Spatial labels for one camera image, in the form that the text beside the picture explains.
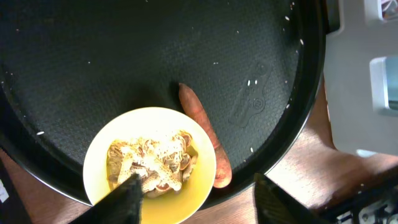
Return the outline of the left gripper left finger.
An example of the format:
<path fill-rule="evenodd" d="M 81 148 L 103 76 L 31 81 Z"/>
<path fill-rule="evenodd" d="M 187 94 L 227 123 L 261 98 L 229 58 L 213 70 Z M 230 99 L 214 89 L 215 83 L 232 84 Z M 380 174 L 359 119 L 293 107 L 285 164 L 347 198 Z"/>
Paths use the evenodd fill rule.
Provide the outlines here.
<path fill-rule="evenodd" d="M 70 224 L 139 224 L 142 199 L 139 176 L 133 174 Z"/>

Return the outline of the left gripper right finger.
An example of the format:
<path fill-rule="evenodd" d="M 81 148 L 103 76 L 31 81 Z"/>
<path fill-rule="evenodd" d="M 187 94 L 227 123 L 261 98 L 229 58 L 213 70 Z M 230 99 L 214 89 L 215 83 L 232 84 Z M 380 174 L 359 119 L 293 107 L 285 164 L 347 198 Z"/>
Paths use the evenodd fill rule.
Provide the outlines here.
<path fill-rule="evenodd" d="M 254 174 L 257 222 L 262 224 L 327 224 L 264 174 Z"/>

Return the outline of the yellow bowl with food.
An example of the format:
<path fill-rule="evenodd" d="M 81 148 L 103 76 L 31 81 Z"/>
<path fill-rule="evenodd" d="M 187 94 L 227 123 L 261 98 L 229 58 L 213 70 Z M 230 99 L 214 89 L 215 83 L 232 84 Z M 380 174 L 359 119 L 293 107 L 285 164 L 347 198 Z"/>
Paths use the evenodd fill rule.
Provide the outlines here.
<path fill-rule="evenodd" d="M 83 163 L 91 204 L 132 175 L 144 194 L 141 223 L 181 223 L 208 198 L 216 156 L 203 128 L 171 109 L 148 107 L 124 113 L 93 138 Z"/>

